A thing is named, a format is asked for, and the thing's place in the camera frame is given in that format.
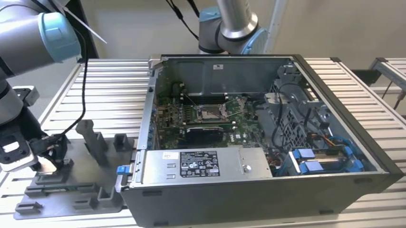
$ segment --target cable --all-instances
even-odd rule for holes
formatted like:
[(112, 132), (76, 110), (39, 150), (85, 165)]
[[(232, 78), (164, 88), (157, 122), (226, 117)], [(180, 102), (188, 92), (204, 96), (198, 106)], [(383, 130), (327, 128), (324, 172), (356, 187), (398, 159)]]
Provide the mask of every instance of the cable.
[(311, 137), (319, 136), (331, 146), (335, 146), (335, 143), (323, 135), (320, 134), (311, 134)]
[(188, 3), (190, 3), (190, 6), (191, 6), (191, 8), (192, 8), (192, 11), (194, 11), (195, 14), (196, 14), (196, 17), (199, 18), (199, 17), (200, 17), (200, 13), (199, 13), (199, 9), (198, 9), (198, 7), (196, 7), (195, 1), (194, 1), (194, 0), (187, 0), (187, 1), (188, 1)]
[(391, 87), (391, 85), (393, 85), (393, 82), (390, 82), (389, 85), (387, 85), (387, 87), (386, 87), (386, 90), (384, 90), (383, 95), (382, 95), (382, 99), (383, 99), (383, 97), (384, 97), (384, 95), (386, 95), (386, 93), (387, 93), (387, 90), (389, 90), (389, 88)]
[[(286, 86), (286, 85), (294, 85), (294, 86), (296, 86), (296, 87), (299, 87), (300, 89), (302, 89), (302, 87), (298, 85), (298, 84), (295, 84), (295, 83), (286, 83), (286, 84), (283, 84), (282, 86), (280, 86), (280, 88), (278, 89), (278, 92), (276, 93), (283, 93), (283, 92), (280, 92), (280, 89)], [(298, 111), (298, 113), (300, 114), (300, 116), (304, 118), (304, 120), (306, 120), (306, 116), (304, 116), (304, 114), (300, 112), (300, 109), (299, 109), (299, 107), (296, 107), (296, 111)], [(307, 119), (307, 122), (320, 131), (320, 128), (319, 128), (319, 126), (316, 125), (316, 123), (312, 121), (312, 120), (310, 120), (310, 119)]]
[(83, 40), (83, 46), (84, 46), (84, 70), (83, 70), (83, 82), (81, 82), (81, 114), (79, 116), (79, 118), (75, 120), (75, 122), (68, 126), (68, 128), (63, 131), (63, 133), (60, 133), (56, 137), (56, 139), (53, 141), (57, 141), (67, 133), (69, 130), (72, 130), (72, 128), (75, 127), (75, 125), (81, 121), (84, 114), (87, 112), (87, 105), (85, 105), (85, 84), (87, 84), (87, 76), (88, 76), (88, 63), (89, 63), (89, 57), (88, 57), (88, 47), (87, 47), (87, 41), (83, 37), (83, 35), (80, 34), (80, 32), (76, 30), (76, 28), (73, 28), (75, 32), (77, 33), (77, 35), (80, 36), (81, 40)]
[(187, 25), (187, 23), (186, 23), (186, 21), (184, 21), (184, 19), (183, 19), (183, 14), (181, 14), (181, 12), (180, 12), (177, 6), (173, 4), (173, 1), (171, 0), (171, 2), (169, 2), (168, 0), (165, 0), (165, 2), (167, 2), (167, 4), (169, 5), (172, 11), (175, 12), (175, 14), (176, 14), (179, 20), (180, 20), (181, 23), (184, 24), (186, 28), (188, 29), (190, 33), (191, 33), (192, 36), (196, 38), (196, 40), (199, 40), (198, 35), (192, 32), (192, 30), (190, 29), (190, 27), (188, 27), (188, 25)]
[(354, 144), (351, 143), (351, 141), (350, 141), (348, 139), (340, 137), (340, 136), (338, 136), (338, 135), (330, 137), (328, 139), (330, 139), (330, 140), (338, 139), (338, 140), (343, 141), (343, 142), (348, 145), (351, 151), (352, 151), (352, 152), (356, 152), (356, 148), (354, 147)]
[(57, 8), (57, 6), (56, 6), (55, 3), (53, 3), (53, 1), (52, 1), (52, 0), (48, 0), (48, 2), (49, 2), (49, 4), (51, 4), (52, 8), (55, 9), (55, 11), (59, 12), (59, 13), (61, 13), (60, 10), (59, 10), (59, 8)]
[(395, 104), (394, 104), (394, 107), (393, 107), (394, 110), (398, 108), (399, 103), (401, 103), (401, 100), (397, 100), (397, 102), (395, 102)]
[[(51, 13), (51, 10), (37, 1), (37, 0), (31, 0), (47, 13)], [(55, 11), (60, 13), (60, 10), (57, 9), (55, 3), (52, 0), (48, 0), (51, 6), (53, 7)], [(83, 82), (81, 82), (81, 114), (79, 118), (75, 120), (75, 122), (68, 126), (68, 128), (60, 133), (55, 139), (53, 142), (56, 142), (72, 128), (75, 125), (81, 121), (84, 114), (87, 112), (87, 106), (85, 106), (85, 84), (87, 84), (87, 76), (88, 76), (88, 63), (89, 63), (89, 56), (88, 56), (88, 46), (87, 46), (87, 40), (84, 39), (81, 33), (77, 31), (76, 28), (73, 28), (76, 34), (81, 38), (83, 41), (83, 46), (84, 46), (84, 56), (81, 57), (84, 60), (84, 70), (83, 70)]]
[(282, 98), (280, 98), (280, 93), (278, 92), (278, 98), (279, 98), (279, 114), (278, 114), (278, 120), (276, 120), (276, 126), (275, 126), (275, 129), (274, 129), (274, 132), (272, 132), (272, 135), (271, 135), (271, 140), (272, 140), (272, 144), (274, 146), (280, 150), (283, 151), (283, 147), (282, 146), (278, 146), (275, 144), (275, 135), (276, 135), (276, 131), (278, 131), (278, 128), (280, 126), (280, 121), (282, 121), (282, 109), (283, 109), (283, 104), (282, 104)]
[(12, 7), (12, 6), (25, 7), (25, 8), (28, 8), (28, 9), (33, 10), (35, 12), (40, 13), (36, 9), (31, 8), (31, 7), (27, 6), (27, 5), (21, 5), (21, 4), (9, 4), (9, 5), (7, 5), (7, 6), (3, 6), (3, 7), (0, 8), (0, 11), (3, 11), (4, 9), (7, 9), (7, 8), (9, 8), (9, 7)]
[(311, 113), (311, 108), (307, 109), (307, 113), (306, 113), (306, 117), (304, 117), (304, 127), (307, 127), (307, 121), (308, 121), (308, 118), (310, 118), (310, 113)]

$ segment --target white wall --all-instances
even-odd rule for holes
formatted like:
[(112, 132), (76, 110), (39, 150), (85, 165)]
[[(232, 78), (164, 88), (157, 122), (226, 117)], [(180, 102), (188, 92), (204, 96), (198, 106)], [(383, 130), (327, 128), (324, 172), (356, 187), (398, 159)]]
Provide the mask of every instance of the white wall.
[(288, 0), (274, 53), (339, 57), (367, 68), (406, 57), (406, 0)]
[[(199, 20), (186, 0), (173, 0), (191, 30)], [(215, 0), (195, 0), (198, 9)], [(83, 0), (89, 26), (108, 44), (95, 39), (100, 58), (148, 58), (151, 54), (196, 54), (198, 41), (172, 12), (165, 0)], [(268, 27), (274, 0), (250, 0), (259, 24)]]

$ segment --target light blue robot joint cap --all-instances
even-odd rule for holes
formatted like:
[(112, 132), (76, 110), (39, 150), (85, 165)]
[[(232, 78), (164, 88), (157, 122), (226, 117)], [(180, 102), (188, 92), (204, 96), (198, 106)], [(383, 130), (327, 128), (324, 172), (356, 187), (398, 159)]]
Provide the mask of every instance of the light blue robot joint cap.
[(75, 30), (61, 13), (39, 14), (39, 32), (53, 61), (61, 63), (80, 54)]
[(218, 19), (220, 17), (222, 17), (222, 14), (220, 14), (220, 10), (219, 10), (218, 6), (212, 6), (212, 7), (204, 8), (202, 10), (199, 21), (204, 22), (208, 20)]
[(267, 31), (263, 28), (258, 28), (256, 32), (251, 36), (246, 46), (242, 49), (242, 54), (262, 54), (267, 41)]

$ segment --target metal case panel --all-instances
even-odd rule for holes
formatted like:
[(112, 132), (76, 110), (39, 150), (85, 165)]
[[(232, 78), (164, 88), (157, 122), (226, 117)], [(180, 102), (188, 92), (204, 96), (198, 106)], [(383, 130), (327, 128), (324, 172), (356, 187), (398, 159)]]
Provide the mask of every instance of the metal case panel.
[(121, 192), (140, 227), (339, 213), (386, 174), (135, 188)]

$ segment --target sticker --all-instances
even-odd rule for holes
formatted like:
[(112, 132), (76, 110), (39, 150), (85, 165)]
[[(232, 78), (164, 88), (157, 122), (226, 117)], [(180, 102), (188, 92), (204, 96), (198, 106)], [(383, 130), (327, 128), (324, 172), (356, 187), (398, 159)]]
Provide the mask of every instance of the sticker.
[(223, 64), (215, 64), (214, 65), (214, 70), (222, 70), (223, 69)]
[(180, 152), (180, 176), (220, 176), (216, 151)]
[(179, 159), (179, 153), (177, 152), (164, 152), (163, 153), (163, 159)]

